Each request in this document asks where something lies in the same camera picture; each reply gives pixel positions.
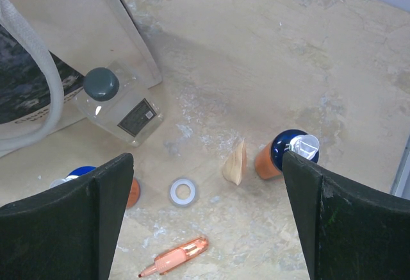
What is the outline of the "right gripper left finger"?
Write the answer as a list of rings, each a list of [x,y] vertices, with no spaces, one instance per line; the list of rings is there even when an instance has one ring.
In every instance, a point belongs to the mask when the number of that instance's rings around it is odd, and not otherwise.
[[[134,177],[121,154],[1,207],[1,279],[108,279]]]

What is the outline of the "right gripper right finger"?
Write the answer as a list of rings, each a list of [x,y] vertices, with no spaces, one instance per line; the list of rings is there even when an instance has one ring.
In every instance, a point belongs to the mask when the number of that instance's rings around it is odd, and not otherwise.
[[[310,279],[409,279],[409,201],[294,152],[283,176]]]

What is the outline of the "canvas tote bag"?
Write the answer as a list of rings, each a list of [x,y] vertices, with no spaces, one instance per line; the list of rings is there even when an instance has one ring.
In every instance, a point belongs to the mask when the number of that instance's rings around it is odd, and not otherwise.
[[[1,154],[79,121],[84,76],[118,64],[162,80],[123,0],[1,0]]]

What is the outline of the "clear square bottle dark cap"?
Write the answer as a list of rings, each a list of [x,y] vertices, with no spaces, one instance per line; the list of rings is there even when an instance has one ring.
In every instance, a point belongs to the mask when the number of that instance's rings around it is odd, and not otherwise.
[[[74,104],[95,125],[129,145],[141,145],[163,114],[138,74],[120,61],[90,70]]]

